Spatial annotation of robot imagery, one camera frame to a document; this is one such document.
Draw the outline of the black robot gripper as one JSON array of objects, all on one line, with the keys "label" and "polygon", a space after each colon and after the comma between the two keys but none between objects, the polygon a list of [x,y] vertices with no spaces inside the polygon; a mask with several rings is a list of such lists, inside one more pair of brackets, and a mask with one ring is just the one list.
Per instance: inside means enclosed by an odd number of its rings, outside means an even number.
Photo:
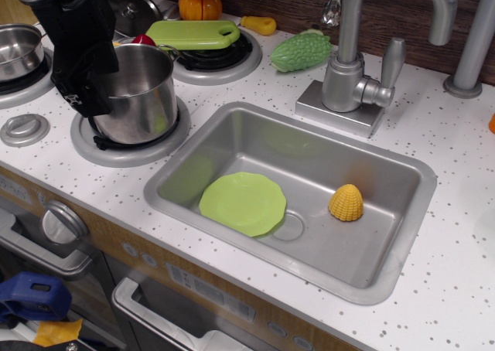
[{"label": "black robot gripper", "polygon": [[118,70],[115,17],[107,0],[19,0],[54,46],[52,81],[83,117],[111,113],[100,75]]}]

